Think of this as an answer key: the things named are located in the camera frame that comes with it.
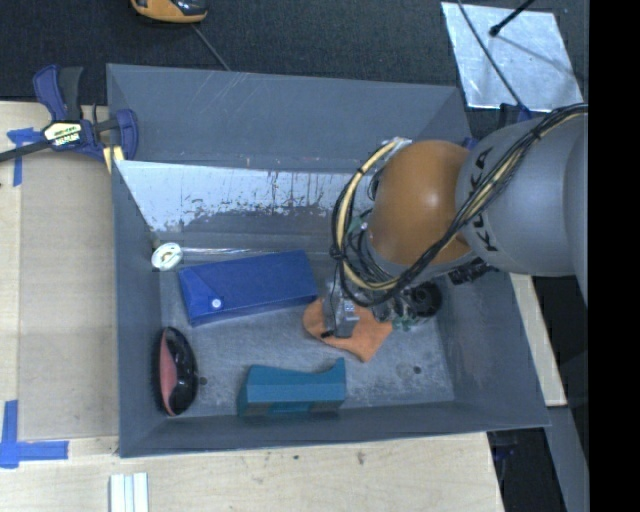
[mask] blue tape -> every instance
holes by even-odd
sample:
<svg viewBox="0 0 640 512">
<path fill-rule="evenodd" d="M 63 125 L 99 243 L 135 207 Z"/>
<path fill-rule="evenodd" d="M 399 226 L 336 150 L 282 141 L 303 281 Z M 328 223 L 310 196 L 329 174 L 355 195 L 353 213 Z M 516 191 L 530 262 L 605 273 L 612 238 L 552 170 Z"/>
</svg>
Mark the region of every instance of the blue tape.
<svg viewBox="0 0 640 512">
<path fill-rule="evenodd" d="M 17 148 L 23 144 L 31 144 L 43 140 L 42 134 L 33 128 L 22 128 L 20 130 L 9 130 L 7 137 Z M 17 187 L 22 183 L 22 158 L 18 157 L 13 166 L 13 186 Z"/>
<path fill-rule="evenodd" d="M 18 401 L 4 404 L 0 468 L 15 469 L 21 461 L 67 459 L 69 441 L 18 442 Z"/>
<path fill-rule="evenodd" d="M 533 114 L 531 113 L 531 110 L 529 110 L 525 106 L 520 107 L 520 112 L 518 113 L 518 120 L 516 122 L 522 123 L 523 121 L 529 121 L 531 119 L 533 119 Z"/>
<path fill-rule="evenodd" d="M 478 145 L 478 142 L 480 141 L 473 137 L 465 137 L 464 140 L 462 141 L 462 147 L 471 151 L 473 148 L 475 148 Z"/>
</svg>

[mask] orange cloth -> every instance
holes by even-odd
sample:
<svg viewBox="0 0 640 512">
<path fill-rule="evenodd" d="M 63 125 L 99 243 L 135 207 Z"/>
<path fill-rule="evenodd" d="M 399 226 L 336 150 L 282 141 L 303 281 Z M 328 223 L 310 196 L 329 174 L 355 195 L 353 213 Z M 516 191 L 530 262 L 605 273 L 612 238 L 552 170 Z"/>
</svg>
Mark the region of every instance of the orange cloth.
<svg viewBox="0 0 640 512">
<path fill-rule="evenodd" d="M 354 327 L 351 338 L 336 338 L 335 336 L 322 338 L 320 336 L 327 330 L 322 314 L 321 298 L 307 306 L 302 317 L 302 324 L 314 338 L 333 347 L 348 350 L 366 363 L 375 355 L 393 328 L 391 322 L 378 322 L 368 309 L 358 305 L 355 308 L 360 321 Z"/>
</svg>

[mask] black floor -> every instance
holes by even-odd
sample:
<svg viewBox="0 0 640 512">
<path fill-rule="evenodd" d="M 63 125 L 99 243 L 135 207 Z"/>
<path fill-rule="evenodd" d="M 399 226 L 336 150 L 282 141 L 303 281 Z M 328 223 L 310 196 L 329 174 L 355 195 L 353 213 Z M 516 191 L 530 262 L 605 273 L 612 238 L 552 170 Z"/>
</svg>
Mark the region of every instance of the black floor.
<svg viewBox="0 0 640 512">
<path fill-rule="evenodd" d="M 435 0 L 211 0 L 200 29 L 233 70 L 361 80 L 458 85 L 440 2 Z M 515 8 L 518 0 L 468 2 Z M 188 27 L 140 23 L 128 0 L 3 0 L 0 99 L 32 100 L 31 79 L 47 64 L 84 66 L 83 104 L 106 104 L 108 62 L 221 69 Z M 585 101 L 589 101 L 588 0 L 539 0 L 553 12 Z M 482 138 L 496 111 L 468 111 Z M 559 364 L 586 348 L 586 309 L 572 279 L 537 279 Z M 588 456 L 588 402 L 574 409 Z M 544 434 L 490 434 L 505 506 L 511 511 L 562 512 Z"/>
</svg>

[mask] yellow object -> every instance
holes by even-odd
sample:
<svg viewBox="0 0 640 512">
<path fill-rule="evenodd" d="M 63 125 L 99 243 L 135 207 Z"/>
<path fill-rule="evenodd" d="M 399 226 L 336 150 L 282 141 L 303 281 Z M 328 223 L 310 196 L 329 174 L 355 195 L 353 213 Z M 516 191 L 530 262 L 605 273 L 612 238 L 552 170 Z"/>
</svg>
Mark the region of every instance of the yellow object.
<svg viewBox="0 0 640 512">
<path fill-rule="evenodd" d="M 362 167 L 360 167 L 360 169 L 356 172 L 356 174 L 353 176 L 353 178 L 349 182 L 349 185 L 345 192 L 342 203 L 339 205 L 338 221 L 336 226 L 338 249 L 340 250 L 340 252 L 344 250 L 344 246 L 342 242 L 345 234 L 344 224 L 345 224 L 345 218 L 347 216 L 347 207 L 349 205 L 351 198 L 355 194 L 356 188 L 358 188 L 358 183 L 360 183 L 360 180 L 362 179 L 362 177 L 369 171 L 369 169 L 371 169 L 371 167 L 373 167 L 373 165 L 378 160 L 384 157 L 387 153 L 391 152 L 399 143 L 400 143 L 399 139 L 394 139 L 391 142 L 388 142 L 387 144 L 382 146 L 380 149 L 378 149 L 378 151 L 376 151 L 371 156 L 371 158 L 369 158 L 369 160 L 367 160 L 362 165 Z M 396 282 L 398 281 L 398 278 L 394 278 L 389 281 L 384 281 L 382 283 L 367 283 L 356 275 L 356 273 L 351 269 L 351 267 L 349 266 L 346 260 L 343 260 L 342 264 L 344 265 L 344 271 L 347 277 L 351 279 L 351 281 L 356 283 L 358 286 L 360 286 L 361 288 L 366 288 L 369 290 L 388 290 L 390 288 L 393 288 L 393 285 L 395 285 Z"/>
<path fill-rule="evenodd" d="M 197 23 L 202 21 L 207 11 L 202 8 L 194 9 L 194 14 L 181 10 L 171 0 L 130 0 L 131 5 L 139 14 L 158 21 L 168 23 Z"/>
<path fill-rule="evenodd" d="M 104 148 L 102 152 L 104 154 L 104 161 L 107 164 L 107 170 L 109 171 L 109 174 L 111 174 L 111 161 L 114 158 L 116 160 L 126 160 L 120 146 L 108 146 Z"/>
</svg>

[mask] yellow cable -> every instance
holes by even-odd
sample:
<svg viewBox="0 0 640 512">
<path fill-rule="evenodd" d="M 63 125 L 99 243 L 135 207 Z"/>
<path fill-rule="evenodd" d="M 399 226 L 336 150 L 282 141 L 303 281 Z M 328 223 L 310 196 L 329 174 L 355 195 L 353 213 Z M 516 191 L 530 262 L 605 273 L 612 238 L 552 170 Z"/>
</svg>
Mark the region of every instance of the yellow cable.
<svg viewBox="0 0 640 512">
<path fill-rule="evenodd" d="M 398 145 L 399 141 L 398 140 L 392 140 L 391 142 L 388 142 L 387 144 L 385 144 L 384 146 L 382 146 L 380 149 L 378 149 L 372 156 L 371 158 L 369 158 L 363 165 L 362 167 L 360 167 L 360 169 L 358 170 L 358 172 L 355 174 L 353 180 L 351 181 L 351 183 L 349 184 L 344 198 L 342 200 L 342 203 L 340 204 L 339 210 L 338 210 L 338 221 L 337 221 L 337 226 L 336 226 L 336 238 L 338 241 L 338 249 L 340 250 L 340 252 L 342 252 L 343 246 L 342 246 L 342 241 L 344 238 L 344 233 L 345 233 L 345 219 L 347 217 L 347 209 L 348 209 L 348 205 L 351 201 L 352 196 L 355 193 L 355 190 L 358 186 L 358 183 L 360 183 L 360 180 L 362 179 L 362 177 L 369 171 L 369 169 L 371 169 L 371 167 L 373 166 L 373 164 L 375 162 L 377 162 L 380 158 L 382 158 L 384 155 L 386 155 L 387 153 L 389 153 L 393 148 L 395 148 Z M 398 278 L 394 278 L 391 279 L 390 281 L 385 281 L 382 283 L 367 283 L 366 281 L 363 281 L 354 271 L 353 269 L 349 266 L 349 264 L 343 260 L 342 262 L 342 266 L 344 269 L 345 274 L 347 275 L 347 277 L 352 280 L 354 283 L 356 283 L 356 285 L 358 285 L 360 288 L 365 288 L 367 290 L 388 290 L 390 288 L 393 288 L 393 286 L 396 284 L 396 282 L 398 281 Z"/>
</svg>

